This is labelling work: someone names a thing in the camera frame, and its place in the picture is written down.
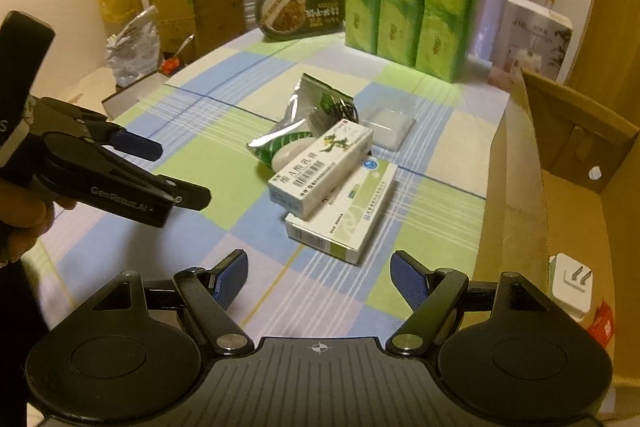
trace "orange object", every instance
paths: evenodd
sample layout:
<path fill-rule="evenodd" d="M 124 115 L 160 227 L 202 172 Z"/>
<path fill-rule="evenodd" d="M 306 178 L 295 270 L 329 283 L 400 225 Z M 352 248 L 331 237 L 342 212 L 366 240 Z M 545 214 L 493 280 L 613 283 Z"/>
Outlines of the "orange object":
<path fill-rule="evenodd" d="M 165 74 L 166 76 L 171 76 L 175 70 L 180 68 L 181 65 L 182 64 L 180 63 L 180 58 L 178 57 L 168 58 L 162 63 L 162 67 L 160 68 L 160 70 L 162 71 L 162 74 Z"/>
<path fill-rule="evenodd" d="M 611 337 L 616 332 L 616 325 L 613 321 L 613 311 L 604 299 L 602 304 L 596 309 L 596 314 L 593 317 L 591 326 L 587 328 L 587 332 L 594 338 L 602 347 L 607 347 Z"/>

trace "foil packet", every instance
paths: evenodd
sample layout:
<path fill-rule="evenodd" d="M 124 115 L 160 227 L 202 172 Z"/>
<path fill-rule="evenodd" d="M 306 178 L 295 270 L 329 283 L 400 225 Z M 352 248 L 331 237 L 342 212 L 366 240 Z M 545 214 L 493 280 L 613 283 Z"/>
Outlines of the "foil packet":
<path fill-rule="evenodd" d="M 278 172 L 342 118 L 358 123 L 353 97 L 304 73 L 289 99 L 284 118 L 246 147 Z"/>
<path fill-rule="evenodd" d="M 127 87 L 158 70 L 160 36 L 154 21 L 156 13 L 158 8 L 151 5 L 107 40 L 105 63 L 113 70 L 119 87 Z"/>

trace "round black pad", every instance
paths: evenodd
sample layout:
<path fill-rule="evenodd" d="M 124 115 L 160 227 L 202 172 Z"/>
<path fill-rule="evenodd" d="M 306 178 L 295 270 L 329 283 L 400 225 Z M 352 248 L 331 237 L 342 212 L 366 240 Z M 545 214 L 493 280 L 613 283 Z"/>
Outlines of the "round black pad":
<path fill-rule="evenodd" d="M 571 339 L 532 328 L 524 337 L 483 328 L 488 322 L 453 334 L 438 355 L 445 385 L 473 410 L 494 421 L 545 423 L 599 402 L 611 363 L 587 333 Z"/>
<path fill-rule="evenodd" d="M 167 409 L 189 392 L 200 366 L 191 337 L 150 318 L 139 274 L 123 272 L 36 344 L 26 378 L 47 412 L 112 423 Z"/>
<path fill-rule="evenodd" d="M 494 347 L 494 363 L 511 377 L 544 380 L 560 374 L 566 354 L 549 341 L 509 339 Z"/>
<path fill-rule="evenodd" d="M 71 355 L 74 367 L 91 378 L 124 377 L 145 360 L 145 346 L 127 337 L 91 339 L 78 346 Z"/>
<path fill-rule="evenodd" d="M 32 393 L 46 409 L 84 421 L 127 421 L 169 407 L 196 380 L 200 352 L 182 331 L 145 322 L 93 339 L 49 333 L 27 360 Z"/>

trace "barcode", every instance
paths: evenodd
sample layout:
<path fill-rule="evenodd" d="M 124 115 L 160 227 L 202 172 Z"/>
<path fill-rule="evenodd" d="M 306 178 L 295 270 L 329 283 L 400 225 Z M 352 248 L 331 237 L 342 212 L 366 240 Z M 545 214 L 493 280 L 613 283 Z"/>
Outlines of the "barcode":
<path fill-rule="evenodd" d="M 328 241 L 322 237 L 318 237 L 317 235 L 313 235 L 312 233 L 305 232 L 304 230 L 296 229 L 294 227 L 291 227 L 291 230 L 293 231 L 293 239 L 296 241 L 300 241 L 300 243 L 304 243 L 305 245 L 309 245 L 311 248 L 315 248 L 316 250 L 323 252 L 329 250 Z"/>
<path fill-rule="evenodd" d="M 322 163 L 321 161 L 317 161 L 316 163 L 311 165 L 306 171 L 302 172 L 302 174 L 300 174 L 300 176 L 298 176 L 293 181 L 293 184 L 296 187 L 302 187 L 302 185 L 308 182 L 309 179 L 311 179 L 311 177 L 314 174 L 316 174 L 316 172 L 318 172 L 322 167 L 324 167 L 324 163 Z"/>

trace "plug prong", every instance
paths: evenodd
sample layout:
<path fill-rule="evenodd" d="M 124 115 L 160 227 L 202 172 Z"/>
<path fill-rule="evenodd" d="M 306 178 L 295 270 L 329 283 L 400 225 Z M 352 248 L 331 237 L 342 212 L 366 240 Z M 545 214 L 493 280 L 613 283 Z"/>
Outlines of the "plug prong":
<path fill-rule="evenodd" d="M 576 279 L 578 279 L 578 275 L 580 275 L 580 273 L 582 272 L 582 270 L 584 270 L 584 266 L 580 266 L 575 272 L 574 274 L 571 276 L 571 280 L 575 281 Z"/>
<path fill-rule="evenodd" d="M 580 284 L 584 285 L 587 282 L 587 279 L 591 277 L 591 275 L 592 275 L 592 272 L 591 270 L 589 270 L 587 274 L 582 279 L 580 279 Z"/>

